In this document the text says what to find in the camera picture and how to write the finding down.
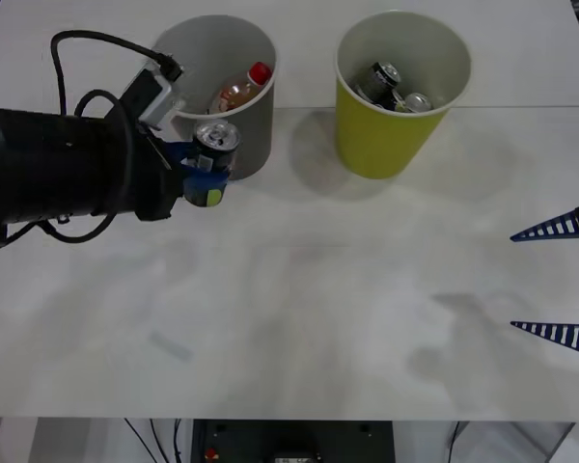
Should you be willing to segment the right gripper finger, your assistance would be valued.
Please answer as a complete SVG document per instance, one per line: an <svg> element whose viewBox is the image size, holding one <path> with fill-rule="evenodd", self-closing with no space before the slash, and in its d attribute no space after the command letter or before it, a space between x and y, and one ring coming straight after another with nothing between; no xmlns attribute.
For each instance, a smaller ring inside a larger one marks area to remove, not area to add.
<svg viewBox="0 0 579 463"><path fill-rule="evenodd" d="M512 242L579 238L579 206L510 237Z"/></svg>
<svg viewBox="0 0 579 463"><path fill-rule="evenodd" d="M511 321L510 326L579 352L579 324Z"/></svg>

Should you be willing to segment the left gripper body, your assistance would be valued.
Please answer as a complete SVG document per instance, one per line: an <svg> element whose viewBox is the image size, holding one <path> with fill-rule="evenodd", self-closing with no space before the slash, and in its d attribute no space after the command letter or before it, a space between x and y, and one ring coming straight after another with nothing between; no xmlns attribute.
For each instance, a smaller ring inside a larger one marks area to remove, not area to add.
<svg viewBox="0 0 579 463"><path fill-rule="evenodd" d="M182 171L167 144L147 125L135 124L134 137L126 209L143 222L168 219L182 196Z"/></svg>

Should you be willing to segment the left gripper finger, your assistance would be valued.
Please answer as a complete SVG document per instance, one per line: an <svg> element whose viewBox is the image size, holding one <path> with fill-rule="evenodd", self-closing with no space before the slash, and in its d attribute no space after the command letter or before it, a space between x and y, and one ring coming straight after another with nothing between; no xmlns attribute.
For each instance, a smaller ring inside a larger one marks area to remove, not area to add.
<svg viewBox="0 0 579 463"><path fill-rule="evenodd" d="M164 142L163 147L184 171L210 173L213 170L213 155L210 148L197 139L186 142Z"/></svg>
<svg viewBox="0 0 579 463"><path fill-rule="evenodd" d="M205 173L197 169L187 169L182 177L183 193L195 194L208 190L223 192L229 179L229 171Z"/></svg>

